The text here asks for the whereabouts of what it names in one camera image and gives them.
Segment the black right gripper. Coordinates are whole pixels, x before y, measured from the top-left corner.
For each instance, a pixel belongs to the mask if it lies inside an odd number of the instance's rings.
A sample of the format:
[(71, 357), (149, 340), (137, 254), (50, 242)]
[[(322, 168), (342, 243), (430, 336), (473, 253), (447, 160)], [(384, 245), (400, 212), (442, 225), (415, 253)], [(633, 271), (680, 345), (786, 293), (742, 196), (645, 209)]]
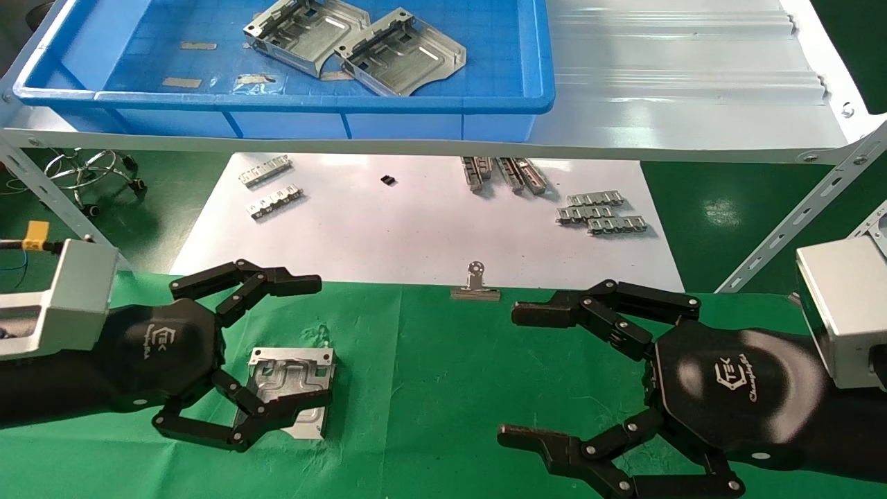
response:
[[(605, 280), (586, 290), (557, 290), (545, 302), (516, 302), (511, 319), (518, 326), (582, 326), (631, 360), (653, 358), (657, 402), (669, 423), (707, 449), (702, 474), (631, 476), (614, 464), (665, 427), (657, 410), (587, 440), (502, 424), (498, 444), (538, 455), (549, 474), (583, 481), (602, 498), (740, 498), (745, 485), (726, 457), (807, 461), (807, 427), (832, 386), (814, 341), (767, 329), (726, 331), (683, 322), (699, 319), (700, 308), (696, 297)], [(655, 343), (633, 317), (683, 323)]]

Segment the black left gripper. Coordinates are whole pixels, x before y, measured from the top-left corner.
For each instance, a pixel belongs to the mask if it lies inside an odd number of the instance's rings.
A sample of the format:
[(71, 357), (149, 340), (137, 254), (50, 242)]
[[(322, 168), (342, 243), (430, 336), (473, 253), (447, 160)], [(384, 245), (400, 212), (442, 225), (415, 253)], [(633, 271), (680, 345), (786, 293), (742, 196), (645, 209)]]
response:
[[(319, 293), (319, 275), (292, 275), (286, 268), (260, 268), (235, 260), (171, 281), (175, 302), (129, 304), (111, 309), (96, 344), (98, 372), (109, 383), (115, 412), (164, 407), (152, 425), (165, 438), (245, 452), (266, 433), (291, 426), (298, 414), (322, 408), (332, 391), (314, 389), (262, 401), (220, 367), (225, 342), (220, 326), (234, 325), (264, 297)], [(234, 291), (211, 312), (196, 300)], [(237, 405), (246, 418), (234, 426), (181, 416), (212, 388)]]

